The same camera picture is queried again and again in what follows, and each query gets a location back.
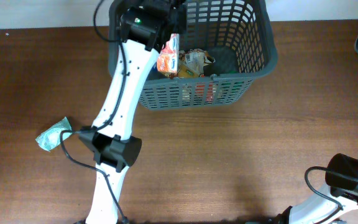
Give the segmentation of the Kleenex tissue multipack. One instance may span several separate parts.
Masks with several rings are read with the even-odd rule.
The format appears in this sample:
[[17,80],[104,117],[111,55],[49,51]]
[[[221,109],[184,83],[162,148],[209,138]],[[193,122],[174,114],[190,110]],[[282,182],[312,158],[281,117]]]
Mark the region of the Kleenex tissue multipack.
[[180,35],[172,34],[157,59],[157,70],[168,78],[178,72]]

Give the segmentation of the glutinous rice bag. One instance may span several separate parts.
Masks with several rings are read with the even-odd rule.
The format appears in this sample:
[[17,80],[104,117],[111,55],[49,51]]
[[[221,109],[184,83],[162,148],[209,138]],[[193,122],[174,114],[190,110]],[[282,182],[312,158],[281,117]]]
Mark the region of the glutinous rice bag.
[[192,49],[187,52],[179,51],[178,78],[198,78],[204,77],[205,67],[215,62],[207,51],[202,49]]

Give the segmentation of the red yellow spaghetti pack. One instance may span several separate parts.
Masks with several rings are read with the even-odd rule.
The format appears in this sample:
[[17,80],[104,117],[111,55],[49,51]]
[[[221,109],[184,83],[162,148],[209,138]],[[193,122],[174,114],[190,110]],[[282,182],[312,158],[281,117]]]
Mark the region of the red yellow spaghetti pack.
[[[204,75],[181,63],[178,69],[177,77],[191,79],[201,78],[204,77]],[[217,85],[214,83],[209,83],[208,87],[206,87],[205,83],[196,83],[195,85],[191,83],[185,83],[182,86],[182,100],[187,105],[190,104],[191,99],[193,99],[195,105],[200,105],[202,101],[207,104],[211,103],[214,100],[216,87]]]

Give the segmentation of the green wet wipes packet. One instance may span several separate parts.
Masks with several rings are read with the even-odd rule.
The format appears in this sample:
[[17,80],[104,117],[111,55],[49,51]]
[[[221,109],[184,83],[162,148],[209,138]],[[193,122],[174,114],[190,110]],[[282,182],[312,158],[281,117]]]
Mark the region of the green wet wipes packet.
[[60,133],[64,130],[71,131],[71,124],[67,117],[52,125],[46,131],[42,132],[35,139],[40,148],[44,151],[50,152],[52,149],[60,145]]

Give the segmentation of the green lid spice jar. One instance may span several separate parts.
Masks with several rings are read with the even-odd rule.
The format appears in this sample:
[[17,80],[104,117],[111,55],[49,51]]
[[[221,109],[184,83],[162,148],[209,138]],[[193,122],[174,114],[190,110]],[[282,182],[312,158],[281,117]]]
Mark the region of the green lid spice jar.
[[220,83],[217,102],[230,104],[237,101],[247,88],[247,80],[237,78]]

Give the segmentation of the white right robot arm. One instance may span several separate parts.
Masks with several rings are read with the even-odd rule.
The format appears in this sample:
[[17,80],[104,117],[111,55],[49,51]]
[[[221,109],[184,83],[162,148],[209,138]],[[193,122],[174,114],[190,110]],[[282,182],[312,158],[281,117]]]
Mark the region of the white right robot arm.
[[[324,184],[318,190],[309,180],[314,170],[325,173]],[[273,219],[274,223],[334,223],[341,215],[358,209],[358,159],[336,154],[327,167],[308,168],[304,178],[313,195],[301,204],[289,206]]]

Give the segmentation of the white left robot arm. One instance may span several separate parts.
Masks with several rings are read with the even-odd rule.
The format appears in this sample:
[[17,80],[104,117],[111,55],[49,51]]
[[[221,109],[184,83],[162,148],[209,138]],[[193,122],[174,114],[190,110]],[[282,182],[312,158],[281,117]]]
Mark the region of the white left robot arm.
[[184,1],[113,1],[109,34],[112,82],[103,106],[79,139],[94,154],[96,184],[85,223],[128,223],[119,205],[125,175],[142,141],[132,135],[135,109],[145,81],[172,34],[186,31]]

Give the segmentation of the grey plastic basket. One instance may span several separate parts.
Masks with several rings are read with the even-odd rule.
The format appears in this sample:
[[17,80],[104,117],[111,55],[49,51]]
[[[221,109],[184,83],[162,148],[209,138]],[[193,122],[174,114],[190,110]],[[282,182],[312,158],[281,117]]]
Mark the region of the grey plastic basket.
[[[277,50],[264,0],[186,1],[187,28],[180,35],[179,51],[207,51],[215,62],[205,67],[201,78],[168,78],[155,64],[140,94],[137,105],[150,110],[168,110],[209,105],[217,102],[220,83],[243,78],[247,88],[252,82],[269,74],[277,64]],[[187,105],[182,100],[185,83],[217,85],[214,100]]]

